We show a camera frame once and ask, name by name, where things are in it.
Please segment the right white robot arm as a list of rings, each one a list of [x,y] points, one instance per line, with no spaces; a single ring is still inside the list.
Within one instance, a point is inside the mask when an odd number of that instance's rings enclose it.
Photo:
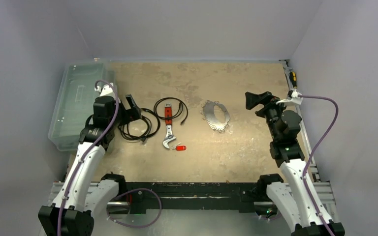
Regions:
[[[286,108],[288,103],[301,104],[304,96],[291,90],[287,99],[279,99],[269,91],[246,92],[245,98],[247,110],[263,105],[255,114],[266,120],[272,136],[270,154],[290,187],[286,189],[279,175],[261,176],[256,190],[258,197],[273,201],[293,236],[345,235],[342,223],[335,222],[323,206],[308,175],[310,160],[305,159],[297,141],[302,118]]]

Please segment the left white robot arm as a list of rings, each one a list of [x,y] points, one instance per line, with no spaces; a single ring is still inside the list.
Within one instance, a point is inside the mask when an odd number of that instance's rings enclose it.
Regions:
[[[121,184],[124,178],[109,174],[102,187],[88,195],[96,167],[105,156],[114,130],[119,125],[141,119],[141,109],[132,95],[127,94],[130,105],[126,109],[114,95],[100,95],[93,104],[94,113],[85,122],[79,135],[79,145],[61,191],[49,206],[42,206],[38,219],[48,236],[90,236],[95,225],[96,209],[110,196],[121,201],[127,195],[127,188]]]

